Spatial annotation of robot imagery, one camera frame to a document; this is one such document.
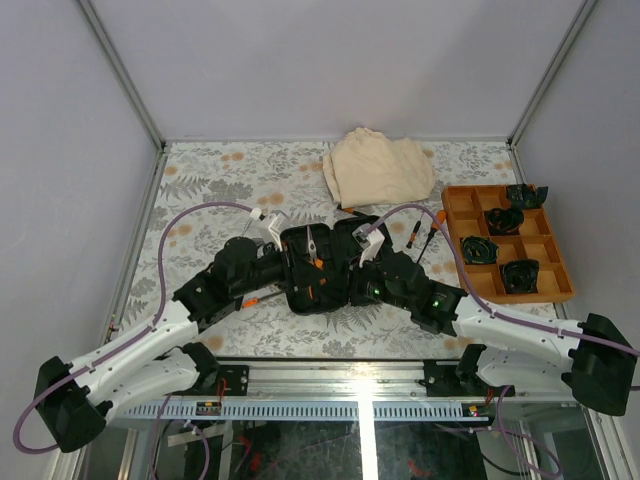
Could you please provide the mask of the orange black needle-nose pliers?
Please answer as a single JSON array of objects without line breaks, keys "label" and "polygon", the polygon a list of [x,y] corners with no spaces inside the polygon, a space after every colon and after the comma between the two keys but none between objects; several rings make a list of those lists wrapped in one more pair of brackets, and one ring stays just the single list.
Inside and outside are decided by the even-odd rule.
[{"label": "orange black needle-nose pliers", "polygon": [[[313,239],[312,233],[311,233],[311,226],[307,225],[306,226],[306,238],[307,238],[307,254],[309,257],[309,263],[311,265],[313,265],[316,269],[319,270],[323,270],[324,268],[324,263],[323,261],[318,257],[317,254],[317,247],[316,247],[316,243]],[[326,278],[321,278],[319,280],[319,285],[323,286],[327,283],[327,279]],[[308,287],[308,294],[311,300],[314,300],[315,296],[314,296],[314,287],[309,286]]]}]

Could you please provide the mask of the dark green tool case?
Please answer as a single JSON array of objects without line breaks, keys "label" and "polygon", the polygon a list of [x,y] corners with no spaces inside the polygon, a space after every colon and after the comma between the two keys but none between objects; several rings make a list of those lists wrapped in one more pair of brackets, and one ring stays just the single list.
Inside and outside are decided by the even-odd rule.
[{"label": "dark green tool case", "polygon": [[[291,227],[281,234],[285,258],[285,291],[291,311],[298,315],[329,313],[352,306],[349,302],[352,271],[358,268],[361,248],[352,236],[354,230],[378,218],[351,217],[329,226],[324,223],[310,224],[316,243],[318,257],[323,261],[323,270],[309,263],[307,254],[306,226]],[[386,226],[379,230],[385,241],[374,260],[393,253],[393,242]],[[319,285],[326,278],[327,283]],[[314,300],[308,287],[314,287]]]}]

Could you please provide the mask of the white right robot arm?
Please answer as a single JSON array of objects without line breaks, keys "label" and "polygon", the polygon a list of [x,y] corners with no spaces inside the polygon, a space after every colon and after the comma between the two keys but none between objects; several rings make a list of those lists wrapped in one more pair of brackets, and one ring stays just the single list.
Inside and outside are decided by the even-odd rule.
[{"label": "white right robot arm", "polygon": [[354,267],[351,290],[352,301],[404,310],[430,334],[471,339],[474,360],[455,372],[467,394],[488,386],[568,392],[600,413],[626,412],[639,353],[605,316],[562,320],[502,307],[429,279],[404,253]]}]

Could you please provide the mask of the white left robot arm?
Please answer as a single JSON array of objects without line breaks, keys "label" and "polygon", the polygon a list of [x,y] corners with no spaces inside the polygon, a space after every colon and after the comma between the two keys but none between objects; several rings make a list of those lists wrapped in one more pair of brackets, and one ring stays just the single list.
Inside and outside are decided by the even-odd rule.
[{"label": "white left robot arm", "polygon": [[157,397],[212,392],[220,365],[197,336],[240,310],[246,294],[284,278],[280,245],[234,237],[151,320],[69,363],[46,361],[36,410],[56,448],[80,449],[120,414]]}]

